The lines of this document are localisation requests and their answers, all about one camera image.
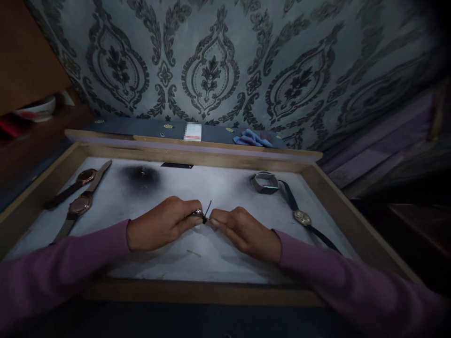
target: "purple sleeve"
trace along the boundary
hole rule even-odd
[[[450,310],[449,300],[422,285],[275,232],[282,243],[280,266],[298,272],[331,307],[371,336],[423,336]]]
[[[129,253],[128,222],[67,237],[0,264],[0,335],[22,319],[62,304],[80,292],[96,270]]]

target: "blue cloth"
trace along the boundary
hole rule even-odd
[[[241,137],[235,136],[233,138],[233,141],[236,144],[243,146],[265,146],[267,148],[272,148],[272,144],[268,140],[261,139],[256,133],[254,133],[250,129],[246,129],[245,131],[243,131]]]

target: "white bowl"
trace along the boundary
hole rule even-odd
[[[14,113],[26,120],[31,120],[33,122],[44,122],[52,118],[52,114],[55,111],[55,106],[55,96],[51,95],[43,100],[15,110]]]

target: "damask wallpaper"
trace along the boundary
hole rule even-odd
[[[96,114],[271,129],[323,151],[437,78],[423,3],[26,1]]]

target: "white card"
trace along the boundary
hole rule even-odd
[[[187,124],[185,129],[185,135],[183,136],[185,141],[201,141],[202,140],[202,125],[201,124]]]

